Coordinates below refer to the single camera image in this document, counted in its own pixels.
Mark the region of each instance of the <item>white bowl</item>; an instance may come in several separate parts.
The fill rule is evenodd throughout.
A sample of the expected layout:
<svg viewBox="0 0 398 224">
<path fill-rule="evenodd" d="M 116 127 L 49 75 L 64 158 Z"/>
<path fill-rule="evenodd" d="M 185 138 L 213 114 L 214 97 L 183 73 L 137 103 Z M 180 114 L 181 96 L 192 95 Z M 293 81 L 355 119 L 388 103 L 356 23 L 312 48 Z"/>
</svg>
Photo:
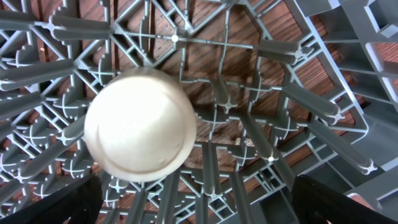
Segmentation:
<svg viewBox="0 0 398 224">
<path fill-rule="evenodd" d="M 153 68 L 124 72 L 101 90 L 85 120 L 85 141 L 109 174 L 133 182 L 178 169 L 196 138 L 196 119 L 183 90 Z"/>
</svg>

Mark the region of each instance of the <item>white ceramic bowl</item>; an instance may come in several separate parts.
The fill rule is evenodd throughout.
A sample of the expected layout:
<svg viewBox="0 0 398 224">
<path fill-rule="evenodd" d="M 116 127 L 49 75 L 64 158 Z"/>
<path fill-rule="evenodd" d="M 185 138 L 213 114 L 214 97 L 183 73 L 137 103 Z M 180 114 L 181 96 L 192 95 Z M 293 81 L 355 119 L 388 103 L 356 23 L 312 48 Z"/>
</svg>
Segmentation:
<svg viewBox="0 0 398 224">
<path fill-rule="evenodd" d="M 164 177 L 189 156 L 196 119 L 186 94 L 153 68 L 124 72 L 101 90 L 85 120 L 85 141 L 109 174 L 133 182 Z"/>
</svg>

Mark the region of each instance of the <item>gray plastic dish rack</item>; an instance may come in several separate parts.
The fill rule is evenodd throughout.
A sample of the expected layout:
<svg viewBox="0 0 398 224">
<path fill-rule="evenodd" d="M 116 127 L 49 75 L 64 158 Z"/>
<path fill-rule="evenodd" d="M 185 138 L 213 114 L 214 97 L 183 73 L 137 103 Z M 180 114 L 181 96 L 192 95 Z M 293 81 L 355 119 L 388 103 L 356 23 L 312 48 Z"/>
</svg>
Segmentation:
<svg viewBox="0 0 398 224">
<path fill-rule="evenodd" d="M 195 143 L 195 147 L 202 149 L 203 169 L 181 167 L 164 179 L 149 183 L 120 180 L 103 170 L 99 173 L 106 203 L 101 209 L 101 213 L 106 214 L 105 223 L 115 223 L 120 215 L 127 216 L 126 223 L 180 223 L 192 215 L 195 216 L 196 223 L 218 223 L 227 222 L 229 218 L 236 217 L 235 214 L 239 214 L 240 223 L 256 223 L 259 213 L 252 212 L 250 204 L 264 202 L 273 195 L 281 196 L 289 214 L 285 217 L 291 218 L 287 222 L 290 223 L 297 221 L 297 218 L 287 192 L 291 190 L 298 174 L 316 176 L 316 170 L 327 166 L 333 175 L 348 185 L 348 188 L 340 189 L 343 193 L 368 181 L 356 176 L 377 173 L 380 178 L 387 178 L 387 173 L 381 169 L 372 172 L 380 165 L 352 145 L 365 138 L 369 132 L 364 111 L 354 94 L 398 109 L 397 92 L 393 85 L 394 79 L 398 77 L 398 63 L 384 62 L 373 44 L 398 42 L 398 2 L 284 0 L 303 35 L 296 42 L 281 42 L 272 40 L 260 17 L 282 0 L 273 1 L 260 12 L 256 12 L 256 8 L 266 0 L 260 0 L 254 5 L 248 0 L 211 1 L 220 2 L 219 8 L 199 25 L 193 26 L 189 9 L 179 8 L 173 0 L 169 0 L 172 5 L 169 11 L 156 0 L 136 0 L 114 22 L 110 19 L 108 0 L 100 1 L 104 9 L 104 21 L 77 18 L 76 1 L 64 0 L 63 7 L 55 10 L 48 22 L 34 17 L 29 0 L 3 0 L 11 10 L 0 11 L 0 139 L 7 138 L 12 144 L 1 152 L 0 205 L 6 208 L 6 212 L 0 212 L 0 216 L 5 217 L 26 207 L 31 203 L 32 194 L 48 196 L 74 179 L 90 173 L 90 167 L 95 162 L 82 138 L 85 111 L 90 105 L 90 101 L 84 97 L 83 85 L 98 94 L 115 75 L 120 74 L 121 71 L 112 68 L 112 42 L 135 66 L 156 68 L 175 52 L 181 52 L 179 82 L 211 83 L 215 103 L 213 111 L 195 110 L 202 121 L 212 126 L 208 142 Z M 149 12 L 152 4 L 174 28 L 173 36 L 150 34 Z M 228 42 L 229 12 L 234 5 L 242 6 L 260 31 L 261 40 L 257 45 Z M 121 26 L 142 6 L 144 17 L 139 32 L 130 32 Z M 194 38 L 220 12 L 226 14 L 223 41 Z M 170 18 L 172 14 L 178 14 L 183 19 L 184 29 L 175 25 Z M 328 35 L 323 39 L 309 18 L 317 14 L 328 30 Z M 130 47 L 126 48 L 115 35 L 122 35 Z M 41 39 L 58 56 L 57 61 L 40 62 L 37 39 Z M 150 39 L 173 41 L 173 47 L 161 58 L 154 60 L 147 54 Z M 92 40 L 82 52 L 79 50 L 80 40 Z M 187 42 L 222 47 L 216 79 L 192 79 L 183 75 Z M 325 43 L 337 44 L 345 60 L 336 64 Z M 99 65 L 93 67 L 88 58 L 101 46 L 105 47 L 106 53 Z M 223 80 L 221 71 L 227 47 L 257 50 L 256 71 L 251 83 Z M 334 84 L 332 91 L 322 96 L 306 90 L 295 73 L 314 57 L 319 58 Z M 262 84 L 264 74 L 261 74 L 259 67 L 263 58 L 283 65 L 285 76 L 282 86 Z M 353 72 L 357 85 L 350 89 L 340 70 Z M 50 95 L 68 77 L 71 87 L 67 92 L 61 98 Z M 40 86 L 41 83 L 47 84 L 45 88 Z M 249 90 L 247 113 L 239 114 L 229 110 L 238 105 L 229 86 Z M 27 94 L 20 93 L 22 87 L 28 91 Z M 251 108 L 260 92 L 267 91 L 281 92 L 277 116 L 251 114 Z M 313 115 L 311 120 L 303 122 L 291 119 L 287 111 L 289 100 L 308 109 Z M 27 126 L 23 121 L 32 111 L 37 111 L 40 117 L 34 124 Z M 346 111 L 353 115 L 355 124 L 347 126 L 337 123 Z M 239 145 L 212 143 L 215 125 L 231 120 L 239 120 L 244 127 Z M 269 139 L 262 134 L 258 123 L 272 126 Z M 289 139 L 283 149 L 276 148 L 278 141 L 301 127 L 305 128 L 304 132 Z M 335 134 L 336 130 L 345 133 L 339 136 Z M 251 139 L 253 146 L 246 145 L 247 139 Z M 73 144 L 77 145 L 77 151 L 68 151 Z M 290 168 L 284 157 L 304 145 L 312 150 L 312 156 Z M 227 150 L 237 158 L 236 172 L 218 169 L 216 149 Z M 247 160 L 254 159 L 257 155 L 261 157 L 260 160 L 238 172 Z M 55 161 L 61 161 L 62 169 L 69 172 L 70 176 L 57 175 Z M 45 169 L 49 170 L 46 174 L 42 172 Z M 221 184 L 220 177 L 227 177 L 228 180 Z M 247 193 L 244 182 L 249 179 L 256 179 L 260 187 Z M 178 192 L 180 180 L 190 188 L 191 193 Z M 33 192 L 30 191 L 31 185 L 35 185 Z M 13 195 L 21 190 L 22 198 L 13 200 Z M 117 208 L 118 200 L 125 194 L 135 194 L 129 210 Z M 147 201 L 153 203 L 159 211 L 145 210 Z M 215 215 L 208 217 L 208 209 Z M 267 217 L 268 223 L 283 223 L 272 222 L 271 216 Z"/>
</svg>

